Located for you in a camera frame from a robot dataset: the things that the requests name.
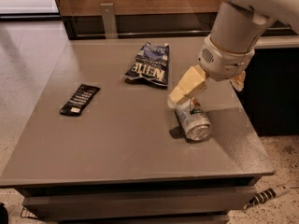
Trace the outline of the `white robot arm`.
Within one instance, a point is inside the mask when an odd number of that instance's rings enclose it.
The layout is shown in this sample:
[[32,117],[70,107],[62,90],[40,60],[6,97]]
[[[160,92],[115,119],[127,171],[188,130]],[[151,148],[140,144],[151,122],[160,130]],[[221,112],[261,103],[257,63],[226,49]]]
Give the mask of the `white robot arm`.
[[170,92],[168,106],[174,108],[204,91],[209,79],[228,80],[242,91],[255,45],[275,21],[298,33],[299,0],[225,0],[200,48],[199,64],[190,67]]

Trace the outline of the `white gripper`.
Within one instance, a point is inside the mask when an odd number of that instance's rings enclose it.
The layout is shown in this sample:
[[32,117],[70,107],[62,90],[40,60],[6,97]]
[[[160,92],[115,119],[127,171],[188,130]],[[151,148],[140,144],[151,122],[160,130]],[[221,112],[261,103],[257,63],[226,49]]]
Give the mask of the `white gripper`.
[[207,88],[208,77],[215,81],[230,79],[237,91],[243,91],[246,78],[244,70],[254,54],[253,49],[246,53],[233,53],[219,49],[212,43],[210,36],[207,36],[199,51],[199,64],[191,66],[169,93],[168,106],[175,108],[203,92]]

